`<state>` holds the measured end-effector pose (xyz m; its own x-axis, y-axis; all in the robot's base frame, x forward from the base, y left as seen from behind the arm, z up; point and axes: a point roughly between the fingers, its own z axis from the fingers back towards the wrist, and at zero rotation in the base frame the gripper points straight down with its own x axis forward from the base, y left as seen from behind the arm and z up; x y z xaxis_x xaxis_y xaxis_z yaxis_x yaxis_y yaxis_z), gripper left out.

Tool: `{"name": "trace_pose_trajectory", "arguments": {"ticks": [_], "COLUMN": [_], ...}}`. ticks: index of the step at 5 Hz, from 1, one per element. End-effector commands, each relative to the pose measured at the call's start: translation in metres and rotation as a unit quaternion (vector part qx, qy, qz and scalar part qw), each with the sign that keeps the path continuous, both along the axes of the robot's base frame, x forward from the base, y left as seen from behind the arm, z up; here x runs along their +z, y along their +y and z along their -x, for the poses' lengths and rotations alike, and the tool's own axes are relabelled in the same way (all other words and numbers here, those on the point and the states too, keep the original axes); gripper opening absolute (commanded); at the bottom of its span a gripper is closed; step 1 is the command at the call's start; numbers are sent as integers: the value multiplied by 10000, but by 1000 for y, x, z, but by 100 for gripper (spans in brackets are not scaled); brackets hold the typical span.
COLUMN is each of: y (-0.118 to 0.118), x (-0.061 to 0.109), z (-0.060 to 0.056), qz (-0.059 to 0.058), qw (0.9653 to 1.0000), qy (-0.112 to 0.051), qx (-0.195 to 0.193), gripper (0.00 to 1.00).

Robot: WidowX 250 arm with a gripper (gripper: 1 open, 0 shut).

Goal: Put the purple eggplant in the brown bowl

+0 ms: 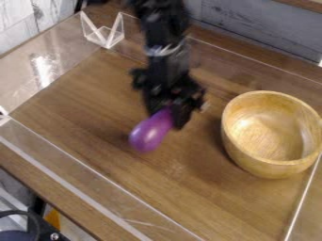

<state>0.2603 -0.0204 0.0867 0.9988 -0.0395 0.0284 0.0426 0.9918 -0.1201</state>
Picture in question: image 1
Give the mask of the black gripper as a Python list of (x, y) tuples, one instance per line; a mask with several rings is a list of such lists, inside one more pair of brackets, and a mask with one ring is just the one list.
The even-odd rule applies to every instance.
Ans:
[(150, 116), (170, 103), (174, 127), (181, 130), (190, 122), (194, 109), (205, 104), (205, 88), (190, 76), (189, 52), (179, 50), (167, 56), (150, 56), (146, 68), (130, 71), (134, 89), (142, 90)]

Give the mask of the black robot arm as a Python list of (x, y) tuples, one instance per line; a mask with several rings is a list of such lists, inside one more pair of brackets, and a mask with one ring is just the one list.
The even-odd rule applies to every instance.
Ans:
[(147, 58), (147, 66), (131, 71), (133, 86), (142, 91), (149, 114), (169, 107), (174, 127), (183, 129), (206, 93), (190, 75), (189, 9), (183, 0), (129, 0), (129, 6), (139, 19)]

